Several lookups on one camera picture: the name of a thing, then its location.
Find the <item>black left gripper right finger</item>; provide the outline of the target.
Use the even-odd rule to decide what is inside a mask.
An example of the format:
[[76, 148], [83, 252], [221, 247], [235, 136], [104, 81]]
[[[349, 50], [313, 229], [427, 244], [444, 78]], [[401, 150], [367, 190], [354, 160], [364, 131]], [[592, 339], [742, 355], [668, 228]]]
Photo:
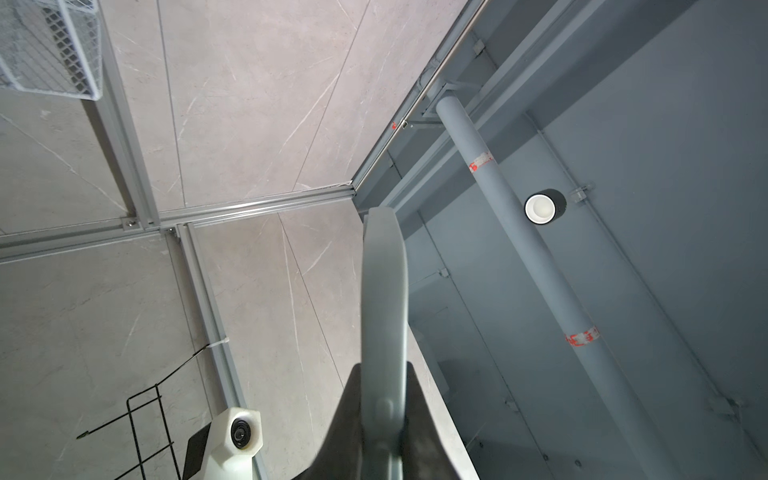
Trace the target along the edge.
[[443, 447], [413, 364], [406, 362], [406, 404], [401, 435], [403, 478], [459, 480]]

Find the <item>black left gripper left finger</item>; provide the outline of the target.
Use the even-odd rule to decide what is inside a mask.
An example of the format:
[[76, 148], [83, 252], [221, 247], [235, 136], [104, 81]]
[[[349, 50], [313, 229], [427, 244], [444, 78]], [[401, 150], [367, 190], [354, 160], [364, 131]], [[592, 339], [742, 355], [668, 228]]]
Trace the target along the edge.
[[325, 439], [296, 479], [359, 479], [362, 468], [361, 364], [351, 369]]

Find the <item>grey ceiling pipe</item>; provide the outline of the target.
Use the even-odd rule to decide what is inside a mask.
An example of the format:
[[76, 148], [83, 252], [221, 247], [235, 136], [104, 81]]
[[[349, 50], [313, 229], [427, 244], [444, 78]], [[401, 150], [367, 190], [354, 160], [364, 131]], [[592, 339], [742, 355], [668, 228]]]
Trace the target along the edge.
[[459, 99], [436, 112], [647, 478], [684, 474]]

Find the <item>round ceiling lamp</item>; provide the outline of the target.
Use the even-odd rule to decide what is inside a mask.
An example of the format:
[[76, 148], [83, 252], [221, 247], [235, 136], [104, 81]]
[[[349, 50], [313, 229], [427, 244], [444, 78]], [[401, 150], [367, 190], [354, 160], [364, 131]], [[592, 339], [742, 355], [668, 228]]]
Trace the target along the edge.
[[527, 219], [535, 225], [547, 225], [562, 217], [567, 209], [566, 197], [556, 189], [545, 189], [529, 196], [524, 203]]

